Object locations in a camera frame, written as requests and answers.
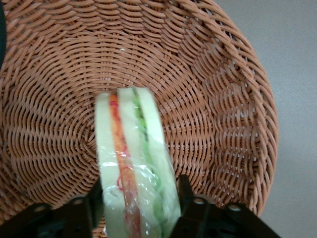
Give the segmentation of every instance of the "green filling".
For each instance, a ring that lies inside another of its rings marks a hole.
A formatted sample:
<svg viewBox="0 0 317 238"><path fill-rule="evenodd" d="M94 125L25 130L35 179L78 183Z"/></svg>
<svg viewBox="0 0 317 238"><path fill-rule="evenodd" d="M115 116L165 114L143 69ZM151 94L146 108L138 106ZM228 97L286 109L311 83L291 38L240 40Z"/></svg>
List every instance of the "green filling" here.
<svg viewBox="0 0 317 238"><path fill-rule="evenodd" d="M138 94L136 92L136 90L133 90L134 93L134 105L135 105L135 111L136 111L136 116L138 118L138 130L140 132L141 135L141 143L142 143L142 150L143 150L143 155L145 157L146 163L147 163L147 167L149 168L149 170L152 173L152 180L153 180L153 184L155 187L155 190L157 192L157 194L159 195L159 197L157 197L154 201L154 205L153 205L153 209L154 209L154 215L157 219L157 221L161 224L161 228L162 228L162 234L161 237L163 237L163 224L165 222L164 219L164 212L163 212L163 192L162 192L162 183L160 178L158 177L158 173L155 170L155 166L153 164L153 160L151 158L150 155L150 149L149 149L149 136L147 133L147 127L146 127L146 123L144 120L144 116L143 116L143 112L141 109L141 104L140 104L140 100L138 97Z"/></svg>

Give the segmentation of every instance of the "screw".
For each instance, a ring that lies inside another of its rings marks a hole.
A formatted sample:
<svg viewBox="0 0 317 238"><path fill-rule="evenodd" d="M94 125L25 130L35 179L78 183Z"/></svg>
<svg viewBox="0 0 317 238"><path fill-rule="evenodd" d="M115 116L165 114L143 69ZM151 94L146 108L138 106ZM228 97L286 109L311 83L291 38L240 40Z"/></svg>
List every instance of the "screw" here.
<svg viewBox="0 0 317 238"><path fill-rule="evenodd" d="M34 212L42 212L46 209L45 205L40 205L34 209Z"/></svg>
<svg viewBox="0 0 317 238"><path fill-rule="evenodd" d="M79 205L79 204L81 204L81 203L83 203L83 199L82 199L82 198L77 198L77 199L75 199L75 200L73 201L73 204L74 204L74 205Z"/></svg>
<svg viewBox="0 0 317 238"><path fill-rule="evenodd" d="M194 199L194 202L195 202L196 204L198 204L198 205L202 205L202 204L205 203L205 201L204 201L202 198L200 198L200 197L196 197L196 198Z"/></svg>
<svg viewBox="0 0 317 238"><path fill-rule="evenodd" d="M229 209L234 211L234 212L240 212L241 211L241 208L238 207L237 205L234 205L234 204L229 205Z"/></svg>

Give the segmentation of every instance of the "basket weave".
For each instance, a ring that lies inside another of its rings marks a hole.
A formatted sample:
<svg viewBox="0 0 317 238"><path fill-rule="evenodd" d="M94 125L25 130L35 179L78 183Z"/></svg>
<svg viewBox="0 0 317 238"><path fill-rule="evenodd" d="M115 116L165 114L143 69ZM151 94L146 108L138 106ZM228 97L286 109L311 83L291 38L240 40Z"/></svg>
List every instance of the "basket weave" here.
<svg viewBox="0 0 317 238"><path fill-rule="evenodd" d="M277 117L249 42L212 0L2 0L0 223L58 207L98 177L95 97L149 87L176 176L217 205L260 214L276 164ZM101 228L95 236L102 236Z"/></svg>

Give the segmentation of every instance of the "plastic wrap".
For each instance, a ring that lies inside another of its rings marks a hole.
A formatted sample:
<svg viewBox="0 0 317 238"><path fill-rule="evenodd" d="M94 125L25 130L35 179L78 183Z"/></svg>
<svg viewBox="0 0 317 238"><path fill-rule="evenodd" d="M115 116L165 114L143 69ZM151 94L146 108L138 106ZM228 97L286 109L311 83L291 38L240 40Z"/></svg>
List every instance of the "plastic wrap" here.
<svg viewBox="0 0 317 238"><path fill-rule="evenodd" d="M180 207L151 93L126 88L99 95L96 134L108 237L169 237Z"/></svg>

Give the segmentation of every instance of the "black object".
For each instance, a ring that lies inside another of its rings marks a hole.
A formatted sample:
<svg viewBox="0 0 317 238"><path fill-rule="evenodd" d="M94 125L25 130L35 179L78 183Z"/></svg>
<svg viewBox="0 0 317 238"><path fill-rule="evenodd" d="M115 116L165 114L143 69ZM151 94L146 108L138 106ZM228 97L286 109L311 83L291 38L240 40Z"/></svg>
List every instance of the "black object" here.
<svg viewBox="0 0 317 238"><path fill-rule="evenodd" d="M245 205L217 208L195 196L186 175L179 177L182 216L170 238L280 238ZM0 238L91 238L104 211L100 180L85 197L52 210L35 204L0 226Z"/></svg>
<svg viewBox="0 0 317 238"><path fill-rule="evenodd" d="M195 196L186 175L179 178L179 198L182 216L170 238L280 238L243 204L220 209Z"/></svg>
<svg viewBox="0 0 317 238"><path fill-rule="evenodd" d="M0 68L2 66L6 49L6 25L3 5L0 1Z"/></svg>
<svg viewBox="0 0 317 238"><path fill-rule="evenodd" d="M104 212L100 179L87 196L52 210L34 204L0 226L0 238L92 238Z"/></svg>

